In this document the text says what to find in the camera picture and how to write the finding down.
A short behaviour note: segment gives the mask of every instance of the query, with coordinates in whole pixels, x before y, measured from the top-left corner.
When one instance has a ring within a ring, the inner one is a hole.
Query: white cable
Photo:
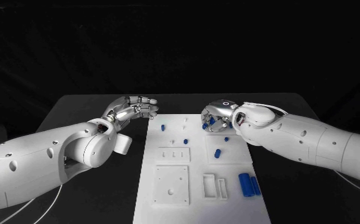
[[[247,103],[244,102],[243,104],[253,104],[253,105],[259,105],[259,106],[263,106],[263,107],[269,107],[269,108],[273,108],[275,110],[280,111],[285,115],[288,114],[288,112],[285,110],[282,110],[280,108],[272,106],[272,105],[266,105],[266,104],[259,104],[259,103]]]
[[[40,219],[44,217],[46,213],[49,212],[50,207],[53,206],[54,201],[56,201],[56,199],[57,199],[57,196],[59,196],[59,194],[60,194],[60,191],[62,191],[62,185],[60,185],[60,188],[59,188],[59,191],[57,191],[57,195],[56,195],[56,197],[54,197],[54,199],[53,199],[53,202],[51,202],[51,204],[50,204],[50,206],[49,206],[46,212],[44,212],[44,214],[40,216],[39,220],[37,220],[33,224],[36,224],[36,223],[40,221]]]
[[[334,172],[341,176],[341,178],[355,187],[360,189],[360,187],[334,170]]]
[[[31,201],[34,200],[34,198],[26,203],[26,205],[0,222],[0,224],[5,223],[7,220],[10,220],[17,214],[18,212],[27,207],[27,205],[31,203]]]

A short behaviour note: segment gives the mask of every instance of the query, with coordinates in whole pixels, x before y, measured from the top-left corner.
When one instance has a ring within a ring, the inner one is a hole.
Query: blue object in gripper
[[[214,152],[216,159],[220,157],[220,153],[221,153],[221,151],[217,149],[216,152]]]
[[[252,184],[250,179],[249,179],[249,174],[247,173],[239,174],[239,180],[240,180],[243,196],[244,197],[255,196],[253,184]]]
[[[214,124],[214,119],[213,119],[213,117],[210,118],[210,125],[213,125]]]
[[[260,195],[260,188],[259,188],[257,180],[256,180],[256,177],[255,177],[255,176],[250,177],[250,182],[252,182],[252,184],[253,184],[253,191],[255,191],[255,194],[256,194],[256,195]]]

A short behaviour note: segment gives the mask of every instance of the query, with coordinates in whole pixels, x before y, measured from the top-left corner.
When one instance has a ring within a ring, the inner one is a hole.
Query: gray table surface
[[[121,96],[63,96],[37,132],[98,118],[106,105]],[[142,96],[158,100],[159,114],[198,114],[211,101],[227,99],[237,104],[269,104],[293,115],[318,119],[303,98],[295,93]],[[148,119],[136,119],[121,131],[132,138],[128,154],[112,153],[99,168],[79,174],[63,184],[57,201],[39,223],[132,223],[147,125]],[[249,145],[249,151],[272,223],[360,223],[360,191],[331,170],[296,163],[263,147]],[[46,211],[57,189],[39,196],[7,223],[33,223]],[[21,206],[1,209],[0,220]]]

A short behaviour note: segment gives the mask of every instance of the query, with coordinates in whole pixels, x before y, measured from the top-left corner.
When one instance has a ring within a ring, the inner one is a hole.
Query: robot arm
[[[231,124],[236,134],[285,158],[339,171],[360,179],[360,135],[291,114],[278,116],[263,106],[226,100],[201,113],[203,129],[220,132]]]
[[[129,120],[157,115],[157,101],[131,96],[115,100],[100,118],[56,128],[0,145],[0,209],[28,201],[99,167],[112,151],[126,154],[131,138],[116,132]]]

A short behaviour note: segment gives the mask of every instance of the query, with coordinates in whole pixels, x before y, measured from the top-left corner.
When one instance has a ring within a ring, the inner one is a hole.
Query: robotic hand
[[[282,116],[266,108],[283,113]],[[360,135],[325,123],[255,103],[211,102],[201,112],[203,129],[221,132],[233,126],[243,140],[285,158],[339,171],[360,179]]]
[[[56,128],[0,144],[0,209],[28,201],[99,167],[112,151],[126,154],[131,138],[116,133],[131,119],[154,119],[157,101],[116,99],[100,118]]]

